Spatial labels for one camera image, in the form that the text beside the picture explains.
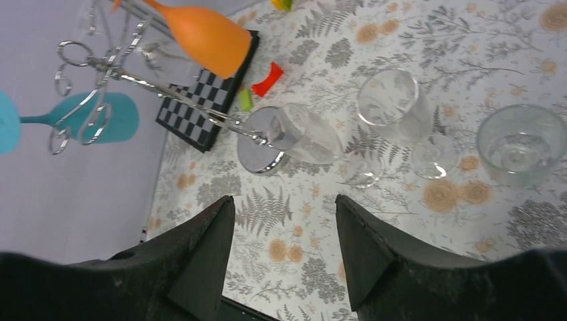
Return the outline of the blue wine glass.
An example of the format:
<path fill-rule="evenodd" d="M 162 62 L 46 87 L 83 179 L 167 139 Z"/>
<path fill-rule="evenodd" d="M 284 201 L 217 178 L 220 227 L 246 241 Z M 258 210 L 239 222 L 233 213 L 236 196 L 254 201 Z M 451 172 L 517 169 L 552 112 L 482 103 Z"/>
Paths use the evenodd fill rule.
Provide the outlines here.
<path fill-rule="evenodd" d="M 61 153 L 72 138 L 82 144 L 123 142 L 138 130 L 139 113 L 133 99 L 119 92 L 84 92 L 64 98 L 48 113 L 20 117 L 12 99 L 1 92 L 1 153 L 14 150 L 22 124 L 44 124 L 52 128 L 48 150 Z"/>

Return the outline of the ribbed clear tumbler glass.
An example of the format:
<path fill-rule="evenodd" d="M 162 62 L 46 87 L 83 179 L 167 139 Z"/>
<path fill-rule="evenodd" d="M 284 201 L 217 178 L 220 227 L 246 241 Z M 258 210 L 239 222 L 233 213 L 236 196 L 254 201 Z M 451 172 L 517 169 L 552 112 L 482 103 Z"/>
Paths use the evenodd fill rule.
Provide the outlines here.
<path fill-rule="evenodd" d="M 514 104 L 483 120 L 475 143 L 491 179 L 531 187 L 550 177 L 566 156 L 566 122 L 549 108 Z"/>

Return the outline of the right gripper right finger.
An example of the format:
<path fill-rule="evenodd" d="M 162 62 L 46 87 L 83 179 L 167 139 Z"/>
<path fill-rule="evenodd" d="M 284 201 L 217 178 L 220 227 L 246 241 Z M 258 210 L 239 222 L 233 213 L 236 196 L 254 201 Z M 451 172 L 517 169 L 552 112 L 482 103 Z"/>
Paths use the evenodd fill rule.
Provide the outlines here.
<path fill-rule="evenodd" d="M 336 222 L 360 320 L 565 320 L 566 251 L 481 261 L 430 245 L 346 195 Z"/>

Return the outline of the clear wine glass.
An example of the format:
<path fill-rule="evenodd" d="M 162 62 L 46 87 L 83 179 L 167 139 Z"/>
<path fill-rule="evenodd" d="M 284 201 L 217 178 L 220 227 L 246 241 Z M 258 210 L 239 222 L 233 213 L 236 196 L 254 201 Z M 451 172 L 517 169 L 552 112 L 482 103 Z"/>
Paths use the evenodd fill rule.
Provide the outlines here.
<path fill-rule="evenodd" d="M 336 131 L 324 118 L 305 104 L 287 103 L 275 112 L 266 131 L 267 140 L 274 148 L 289 156 L 311 164 L 344 165 L 344 183 L 367 189 L 381 177 L 380 160 L 372 160 L 364 147 L 347 151 Z"/>
<path fill-rule="evenodd" d="M 357 95 L 358 116 L 391 144 L 412 149 L 414 172 L 425 179 L 445 179 L 460 161 L 452 138 L 433 132 L 433 111 L 414 76 L 387 68 L 370 76 Z"/>

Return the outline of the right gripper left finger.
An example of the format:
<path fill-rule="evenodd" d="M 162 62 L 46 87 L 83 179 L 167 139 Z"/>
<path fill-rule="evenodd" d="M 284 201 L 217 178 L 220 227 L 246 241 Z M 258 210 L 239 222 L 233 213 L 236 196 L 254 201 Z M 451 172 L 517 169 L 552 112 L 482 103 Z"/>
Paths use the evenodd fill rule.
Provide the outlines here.
<path fill-rule="evenodd" d="M 224 196 L 106 260 L 63 265 L 3 252 L 1 319 L 214 320 L 234 225 L 234 200 Z"/>

